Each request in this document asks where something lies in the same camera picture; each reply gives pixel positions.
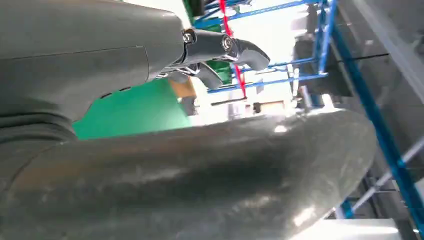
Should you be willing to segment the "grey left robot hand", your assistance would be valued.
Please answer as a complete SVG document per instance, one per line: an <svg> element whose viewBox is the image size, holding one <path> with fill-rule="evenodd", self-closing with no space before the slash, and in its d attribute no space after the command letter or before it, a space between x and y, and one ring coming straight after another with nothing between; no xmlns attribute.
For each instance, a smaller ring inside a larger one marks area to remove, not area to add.
<svg viewBox="0 0 424 240"><path fill-rule="evenodd" d="M72 123L113 92L171 73L218 87L208 60L270 61L164 9L1 1L1 239L288 240L357 188L377 138L346 109L77 139Z"/></svg>

